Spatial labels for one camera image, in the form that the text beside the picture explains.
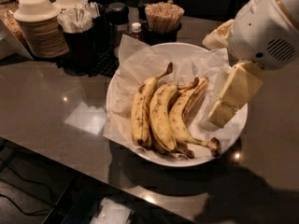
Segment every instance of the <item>robotic arm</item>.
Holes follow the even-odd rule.
[[[209,49],[227,48],[238,61],[203,117],[207,130],[222,128],[262,87],[264,70],[279,69],[299,56],[299,0],[250,0],[207,35]]]

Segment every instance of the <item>black lid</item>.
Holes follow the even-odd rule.
[[[125,24],[129,21],[129,8],[120,2],[109,4],[107,8],[107,17],[112,24]]]

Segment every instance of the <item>round plate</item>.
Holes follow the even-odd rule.
[[[151,47],[154,51],[164,51],[169,55],[172,61],[178,61],[180,59],[184,59],[186,57],[193,56],[195,52],[207,52],[206,49],[197,47],[195,45],[185,44],[185,43],[163,43],[159,45],[155,45]],[[112,98],[115,98],[117,94],[118,87],[121,86],[121,79],[117,79],[118,71],[115,73],[114,77],[111,79],[110,85],[107,91],[107,114],[110,116],[111,107],[113,107],[113,102],[111,101]],[[196,117],[203,115],[203,107],[194,114]],[[202,129],[199,127],[198,123],[191,123],[189,124],[189,129],[191,130],[192,134],[196,137],[197,133],[200,133],[201,136],[204,136],[206,139],[210,139],[211,137],[217,137],[221,142],[221,153],[224,153],[229,147],[231,147],[239,135],[242,133],[246,121],[247,121],[247,114],[248,114],[248,106],[244,105],[242,109],[240,109],[236,115],[224,126],[223,129],[218,129],[215,132],[209,132],[207,130]],[[194,159],[176,159],[170,155],[161,155],[153,150],[144,150],[143,148],[136,147],[133,145],[132,140],[125,140],[122,143],[124,146],[130,148],[135,154],[140,156],[141,158],[152,161],[157,164],[161,164],[163,166],[169,167],[190,167],[194,165],[199,165],[205,163],[207,161],[211,161],[213,158],[210,154],[210,151],[205,147],[199,147],[195,145],[188,145],[188,148],[193,150],[195,157]]]

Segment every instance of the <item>glossy table surface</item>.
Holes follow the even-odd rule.
[[[184,17],[178,41],[201,46],[218,25]],[[239,142],[221,158],[169,168],[102,136],[109,77],[70,76],[54,63],[2,61],[0,136],[194,222],[295,223],[298,76],[298,63],[265,73]]]

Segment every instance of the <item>parchment paper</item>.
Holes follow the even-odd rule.
[[[173,44],[167,49],[163,46],[159,47],[159,45],[150,47],[124,35],[121,39],[119,57],[120,67],[112,78],[107,93],[108,120],[104,129],[104,137],[130,148],[142,156],[149,156],[149,160],[157,158],[153,157],[156,155],[159,158],[165,158],[154,152],[148,152],[133,143],[130,110],[135,91],[142,81],[161,73],[172,62],[174,64],[173,73],[163,77],[159,81],[158,87],[165,82],[184,84],[192,81],[195,77],[209,78],[204,102],[198,102],[187,118],[187,126],[192,135],[199,139],[217,137],[221,141],[222,151],[237,139],[244,127],[244,119],[247,117],[245,108],[240,110],[239,114],[226,127],[215,132],[204,130],[200,124],[201,118],[206,112],[206,106],[211,99],[215,99],[219,73],[226,73],[230,69],[226,49],[208,51],[182,43]],[[207,148],[194,145],[190,145],[189,148],[194,151],[196,159],[211,159]]]

